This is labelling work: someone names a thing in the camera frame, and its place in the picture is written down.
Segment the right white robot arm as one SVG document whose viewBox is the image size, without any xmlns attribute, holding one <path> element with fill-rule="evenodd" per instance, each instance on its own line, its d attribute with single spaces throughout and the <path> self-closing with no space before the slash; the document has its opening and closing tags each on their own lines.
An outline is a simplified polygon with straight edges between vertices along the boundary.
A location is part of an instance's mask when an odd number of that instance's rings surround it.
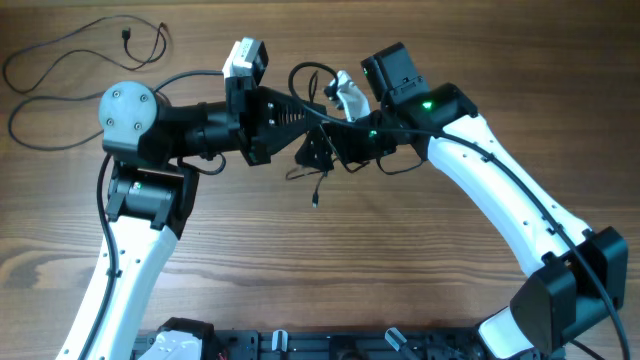
<svg viewBox="0 0 640 360">
<path fill-rule="evenodd" d="M 495 358 L 527 350 L 552 354 L 604 319 L 610 319 L 623 353 L 630 350 L 619 309 L 628 263 L 626 241 L 612 228 L 593 231 L 549 196 L 511 157 L 476 105 L 455 85 L 430 87 L 407 49 L 394 44 L 362 62 L 379 103 L 334 75 L 328 97 L 344 107 L 329 116 L 308 100 L 306 120 L 349 170 L 379 160 L 400 145 L 453 180 L 507 242 L 526 282 L 500 311 L 477 328 Z"/>
</svg>

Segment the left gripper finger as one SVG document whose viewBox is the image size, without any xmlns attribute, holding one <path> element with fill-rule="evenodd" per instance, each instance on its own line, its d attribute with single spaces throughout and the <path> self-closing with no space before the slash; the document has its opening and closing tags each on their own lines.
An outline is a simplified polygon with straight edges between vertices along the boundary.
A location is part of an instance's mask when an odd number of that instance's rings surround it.
<svg viewBox="0 0 640 360">
<path fill-rule="evenodd" d="M 309 130 L 305 124 L 266 128 L 254 137 L 254 154 L 257 163 L 270 163 L 271 156 L 288 146 Z"/>
<path fill-rule="evenodd" d="M 259 115 L 264 125 L 289 125 L 304 120 L 309 112 L 305 107 L 327 114 L 324 105 L 296 101 L 292 96 L 267 87 L 259 88 Z"/>
</svg>

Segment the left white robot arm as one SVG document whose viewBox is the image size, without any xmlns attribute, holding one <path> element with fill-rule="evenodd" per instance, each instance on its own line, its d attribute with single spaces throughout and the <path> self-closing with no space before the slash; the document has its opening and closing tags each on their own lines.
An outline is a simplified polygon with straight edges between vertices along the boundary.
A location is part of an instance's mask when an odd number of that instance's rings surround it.
<svg viewBox="0 0 640 360">
<path fill-rule="evenodd" d="M 296 140 L 327 110 L 249 77 L 226 80 L 223 102 L 174 107 L 140 82 L 100 100 L 104 165 L 97 202 L 103 240 L 61 359 L 127 359 L 151 292 L 173 254 L 204 170 L 186 163 L 240 152 L 251 166 Z"/>
</svg>

